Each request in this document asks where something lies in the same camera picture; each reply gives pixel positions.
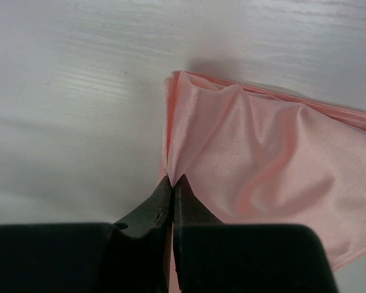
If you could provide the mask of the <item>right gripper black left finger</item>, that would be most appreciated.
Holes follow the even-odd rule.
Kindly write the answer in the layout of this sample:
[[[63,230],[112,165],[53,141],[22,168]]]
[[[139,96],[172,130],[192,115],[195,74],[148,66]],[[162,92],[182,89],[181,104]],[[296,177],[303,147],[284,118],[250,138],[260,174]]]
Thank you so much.
[[[173,190],[115,223],[0,225],[0,292],[167,292]]]

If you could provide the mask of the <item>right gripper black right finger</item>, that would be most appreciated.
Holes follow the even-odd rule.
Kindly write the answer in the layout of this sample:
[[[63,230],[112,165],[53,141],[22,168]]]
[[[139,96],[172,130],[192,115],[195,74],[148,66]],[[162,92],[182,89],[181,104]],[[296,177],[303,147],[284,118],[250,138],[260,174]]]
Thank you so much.
[[[291,224],[227,225],[174,187],[173,252],[182,292],[337,292],[318,236]]]

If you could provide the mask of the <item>pink satin napkin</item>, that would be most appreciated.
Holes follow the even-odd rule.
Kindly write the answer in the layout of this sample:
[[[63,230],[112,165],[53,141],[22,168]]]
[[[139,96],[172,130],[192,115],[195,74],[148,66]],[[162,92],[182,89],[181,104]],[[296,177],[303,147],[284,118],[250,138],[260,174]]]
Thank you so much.
[[[163,166],[227,225],[291,224],[331,272],[366,253],[366,112],[176,71]]]

